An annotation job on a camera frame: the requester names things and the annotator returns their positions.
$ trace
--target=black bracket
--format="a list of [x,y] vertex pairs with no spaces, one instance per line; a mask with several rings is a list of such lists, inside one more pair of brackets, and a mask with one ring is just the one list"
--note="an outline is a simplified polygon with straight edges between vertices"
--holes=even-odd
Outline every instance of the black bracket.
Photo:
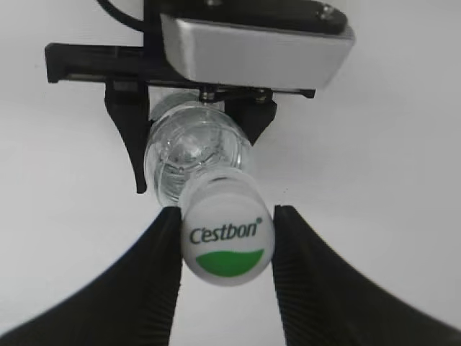
[[277,103],[269,97],[264,101],[255,98],[230,99],[225,101],[225,112],[246,134],[251,145],[275,119]]
[[130,156],[135,173],[136,191],[144,193],[147,190],[143,168],[144,152],[151,128],[147,84],[108,81],[104,102]]

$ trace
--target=white background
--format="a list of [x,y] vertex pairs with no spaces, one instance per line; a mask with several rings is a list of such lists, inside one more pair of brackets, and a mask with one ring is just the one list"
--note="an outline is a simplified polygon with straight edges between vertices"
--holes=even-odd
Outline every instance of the white background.
[[[140,14],[140,1],[115,3]],[[315,100],[277,97],[254,150],[261,191],[270,206],[295,205],[376,283],[461,328],[461,2],[333,3],[357,45]],[[2,333],[95,278],[160,208],[135,194],[104,87],[49,85],[43,58],[49,42],[140,35],[93,0],[0,8]],[[217,342],[283,345],[270,271],[234,289],[184,271],[171,344]]]

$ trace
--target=white bottle cap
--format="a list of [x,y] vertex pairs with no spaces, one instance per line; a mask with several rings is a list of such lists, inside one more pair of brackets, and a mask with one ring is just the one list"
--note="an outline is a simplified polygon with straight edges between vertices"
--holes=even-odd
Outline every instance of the white bottle cap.
[[187,265],[216,285],[253,280],[270,263],[275,243],[272,218],[254,181],[237,169],[192,180],[180,198]]

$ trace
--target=black cable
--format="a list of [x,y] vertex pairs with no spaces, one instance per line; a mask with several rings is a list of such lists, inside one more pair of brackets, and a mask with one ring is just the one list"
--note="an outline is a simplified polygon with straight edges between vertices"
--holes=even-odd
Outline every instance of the black cable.
[[118,22],[130,27],[134,30],[141,32],[155,32],[155,29],[147,25],[144,21],[131,17],[120,11],[115,7],[109,0],[96,0],[98,4],[105,10],[109,16],[117,20]]

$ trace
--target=plastic bottle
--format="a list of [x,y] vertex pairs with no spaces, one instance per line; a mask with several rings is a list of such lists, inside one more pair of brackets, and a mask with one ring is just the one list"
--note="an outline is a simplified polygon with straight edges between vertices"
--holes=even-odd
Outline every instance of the plastic bottle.
[[251,144],[193,92],[171,94],[151,113],[145,172],[163,206],[183,213],[182,254],[216,285],[246,283],[269,264],[274,227],[251,177]]

